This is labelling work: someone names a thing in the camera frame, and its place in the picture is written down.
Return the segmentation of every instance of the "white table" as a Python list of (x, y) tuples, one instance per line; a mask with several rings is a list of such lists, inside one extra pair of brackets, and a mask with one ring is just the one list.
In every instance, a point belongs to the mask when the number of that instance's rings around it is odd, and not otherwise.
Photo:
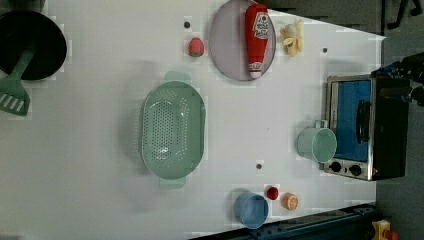
[[(241, 228), (234, 200), (269, 184), (295, 193), (300, 205), (289, 212), (270, 202), (267, 222), (375, 201), (374, 182), (320, 171), (297, 155), (295, 140), (322, 118), (327, 76), (376, 69), (382, 39), (304, 19), (304, 52), (291, 58), (278, 44), (269, 72), (238, 82), (210, 56), (184, 52), (191, 37), (207, 39), (223, 2), (47, 3), (69, 56), (52, 78), (25, 85), (28, 117), (0, 113), (0, 231), (37, 240), (192, 238)], [(295, 21), (270, 16), (276, 29)], [(184, 30), (185, 18), (193, 32)], [(169, 70), (188, 72), (204, 98), (207, 139), (184, 188), (163, 191), (137, 152), (138, 115)]]

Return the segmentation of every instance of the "red toy tomato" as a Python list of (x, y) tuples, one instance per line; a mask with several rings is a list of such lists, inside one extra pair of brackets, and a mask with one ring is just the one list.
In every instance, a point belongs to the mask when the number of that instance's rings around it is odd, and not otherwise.
[(188, 52), (192, 57), (200, 57), (205, 52), (205, 45), (200, 38), (193, 38), (188, 45)]
[(275, 200), (278, 198), (278, 189), (276, 187), (270, 187), (268, 191), (266, 191), (266, 196), (271, 199)]

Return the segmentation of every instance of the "plate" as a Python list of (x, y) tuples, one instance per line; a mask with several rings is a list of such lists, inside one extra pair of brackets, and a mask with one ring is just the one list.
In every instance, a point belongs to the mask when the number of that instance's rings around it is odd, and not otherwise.
[[(254, 4), (247, 0), (230, 0), (218, 10), (209, 34), (209, 49), (217, 68), (235, 80), (254, 80), (249, 73), (245, 37), (245, 13)], [(270, 19), (268, 45), (265, 51), (263, 74), (271, 66), (275, 55), (276, 36)]]

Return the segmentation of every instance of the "toaster oven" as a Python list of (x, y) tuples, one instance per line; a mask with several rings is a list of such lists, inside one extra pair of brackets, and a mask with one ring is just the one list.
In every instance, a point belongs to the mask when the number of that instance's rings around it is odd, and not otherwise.
[(405, 175), (409, 106), (380, 92), (409, 86), (368, 75), (328, 78), (326, 119), (337, 149), (325, 172), (367, 181)]

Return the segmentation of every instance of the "mug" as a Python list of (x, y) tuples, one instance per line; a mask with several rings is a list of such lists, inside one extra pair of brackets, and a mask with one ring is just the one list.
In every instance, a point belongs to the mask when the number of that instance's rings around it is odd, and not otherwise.
[(337, 139), (328, 121), (318, 120), (315, 128), (304, 129), (297, 138), (297, 151), (300, 156), (325, 163), (334, 157), (337, 148)]

